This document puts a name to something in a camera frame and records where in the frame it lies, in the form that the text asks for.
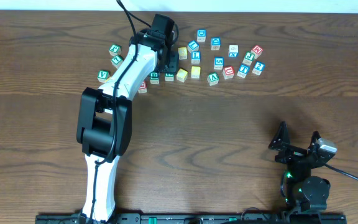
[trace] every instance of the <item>white wall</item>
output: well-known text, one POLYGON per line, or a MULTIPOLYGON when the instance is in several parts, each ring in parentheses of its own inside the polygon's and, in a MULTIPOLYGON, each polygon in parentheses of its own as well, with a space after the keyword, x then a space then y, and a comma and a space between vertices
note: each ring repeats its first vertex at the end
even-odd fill
MULTIPOLYGON (((122 0, 129 11, 358 13, 358 0, 122 0)), ((115 0, 0 0, 0 9, 121 10, 115 0)))

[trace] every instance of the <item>alphabet block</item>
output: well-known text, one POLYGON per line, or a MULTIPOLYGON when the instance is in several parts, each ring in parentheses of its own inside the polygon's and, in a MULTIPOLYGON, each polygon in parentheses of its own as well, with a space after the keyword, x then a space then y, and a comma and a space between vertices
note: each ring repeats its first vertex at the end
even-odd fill
POLYGON ((218 74, 216 72, 210 73, 208 75, 207 81, 210 86, 218 84, 219 82, 218 74))
POLYGON ((201 74, 201 67, 199 66, 191 67, 191 78, 200 78, 200 74, 201 74))
POLYGON ((160 75, 157 72, 150 73, 150 84, 160 84, 160 75))
POLYGON ((238 45, 229 45, 229 57, 237 57, 239 55, 238 45))
POLYGON ((199 29, 197 31, 197 42, 205 42, 205 39, 206 39, 206 30, 199 29))
POLYGON ((116 69, 118 69, 121 66, 122 62, 123 60, 120 55, 117 55, 111 59, 111 63, 116 69))
POLYGON ((254 69, 252 70, 252 73, 255 75, 260 75, 262 71, 265 69, 265 64, 262 62, 256 62, 254 69))
POLYGON ((233 78, 234 77, 234 68, 233 66, 227 66, 223 68, 223 78, 233 78))
POLYGON ((179 47, 179 60, 186 60, 187 59, 187 49, 186 47, 179 47))
POLYGON ((146 81, 143 81, 140 88, 137 90, 138 93, 147 93, 146 81))
POLYGON ((251 52, 247 52, 246 56, 244 56, 242 63, 246 65, 251 65, 254 59, 255 59, 255 55, 251 52))
POLYGON ((110 77, 110 73, 108 71, 105 70, 100 70, 99 71, 99 75, 98 75, 98 80, 99 82, 106 82, 106 80, 110 77))
POLYGON ((166 82, 173 82, 174 79, 175 79, 174 74, 172 74, 172 73, 166 73, 165 74, 165 81, 166 82))
POLYGON ((201 52, 192 52, 191 63, 200 63, 200 61, 201 61, 201 52))
POLYGON ((200 46, 195 40, 190 41, 189 44, 187 45, 187 50, 190 53, 198 51, 199 48, 200 46))
POLYGON ((255 59, 258 59, 259 56, 262 55, 263 51, 264 50, 261 47, 259 47, 258 45, 255 45, 255 47, 251 50, 251 53, 253 53, 255 55, 255 59))
POLYGON ((211 38, 211 50, 219 50, 221 48, 221 39, 219 37, 211 38))
POLYGON ((177 73, 177 80, 181 81, 181 82, 185 82, 187 79, 187 71, 184 69, 179 69, 178 73, 177 73))
POLYGON ((214 60, 214 69, 222 70, 224 64, 224 59, 222 57, 216 57, 214 60))
POLYGON ((249 67, 247 65, 241 64, 239 71, 237 72, 237 76, 241 78, 245 78, 248 74, 249 67))
POLYGON ((116 56, 121 54, 121 47, 119 45, 113 44, 109 49, 111 56, 116 56))

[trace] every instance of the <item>wooden table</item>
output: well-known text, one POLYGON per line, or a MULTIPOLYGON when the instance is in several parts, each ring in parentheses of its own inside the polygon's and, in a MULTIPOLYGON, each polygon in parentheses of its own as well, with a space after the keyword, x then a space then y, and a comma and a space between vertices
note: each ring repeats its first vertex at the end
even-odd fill
MULTIPOLYGON (((135 12, 152 21, 153 12, 135 12)), ((165 13, 178 24, 176 47, 206 28, 202 75, 159 85, 133 104, 133 134, 116 179, 119 208, 145 213, 276 210, 285 165, 267 146, 281 120, 292 143, 314 130, 334 141, 329 164, 358 175, 358 15, 165 13), (211 51, 211 37, 222 38, 211 51), (208 86, 213 57, 264 48, 261 76, 208 86)), ((138 30, 144 28, 135 22, 138 30)), ((114 73, 108 49, 128 50, 122 12, 0 11, 0 223, 34 223, 39 213, 72 213, 85 202, 87 170, 76 142, 80 95, 114 73)), ((180 66, 191 70, 190 59, 180 66)), ((327 168, 329 212, 358 223, 358 182, 327 168)))

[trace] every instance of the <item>white block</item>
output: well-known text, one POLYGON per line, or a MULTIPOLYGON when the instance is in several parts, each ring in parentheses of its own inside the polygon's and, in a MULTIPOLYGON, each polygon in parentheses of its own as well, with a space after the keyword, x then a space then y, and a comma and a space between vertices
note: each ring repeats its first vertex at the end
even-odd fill
POLYGON ((237 76, 241 78, 245 78, 248 74, 249 67, 247 65, 241 64, 239 71, 237 72, 237 76))
POLYGON ((189 44, 187 45, 187 50, 190 53, 198 51, 199 48, 200 46, 195 40, 190 41, 189 44))
POLYGON ((221 39, 219 37, 211 38, 211 50, 219 50, 221 48, 221 39))
POLYGON ((253 53, 255 55, 255 59, 258 59, 259 56, 262 55, 263 51, 264 50, 261 47, 259 47, 258 45, 255 45, 255 47, 251 50, 251 53, 253 53))
POLYGON ((255 59, 255 54, 251 52, 247 52, 246 55, 244 56, 242 63, 246 65, 251 65, 254 59, 255 59))
POLYGON ((191 53, 191 63, 200 63, 201 61, 201 52, 192 52, 191 53))
POLYGON ((199 29, 197 31, 197 42, 205 42, 205 40, 206 40, 206 30, 199 29))
POLYGON ((229 45, 229 57, 238 57, 238 56, 239 56, 239 46, 229 45))
POLYGON ((256 62, 254 69, 252 70, 252 73, 255 75, 260 75, 263 70, 265 69, 265 64, 262 62, 256 62))
POLYGON ((224 67, 222 74, 223 74, 224 79, 233 78, 234 77, 234 68, 233 68, 233 66, 224 67))
POLYGON ((222 57, 216 57, 214 59, 214 69, 222 70, 224 65, 224 59, 222 57))
POLYGON ((209 74, 207 77, 207 81, 210 86, 218 84, 219 82, 218 74, 216 72, 209 74))

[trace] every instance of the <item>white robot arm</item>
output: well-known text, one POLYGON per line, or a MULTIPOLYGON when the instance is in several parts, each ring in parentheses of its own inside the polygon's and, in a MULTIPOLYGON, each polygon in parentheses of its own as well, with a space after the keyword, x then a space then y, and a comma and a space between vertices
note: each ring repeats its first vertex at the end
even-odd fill
POLYGON ((171 51, 173 25, 169 17, 156 14, 151 28, 131 39, 127 57, 112 78, 98 90, 87 88, 81 96, 77 141, 82 144, 88 165, 88 187, 80 223, 88 220, 103 223, 114 213, 117 163, 125 153, 132 133, 132 100, 141 83, 157 66, 160 71, 168 73, 178 70, 178 54, 171 51), (135 45, 137 57, 130 65, 135 57, 135 45), (115 85, 118 86, 114 99, 115 85), (96 115, 96 112, 113 114, 114 104, 116 129, 113 128, 113 119, 108 121, 96 115), (96 166, 96 162, 103 160, 106 161, 104 164, 96 166))

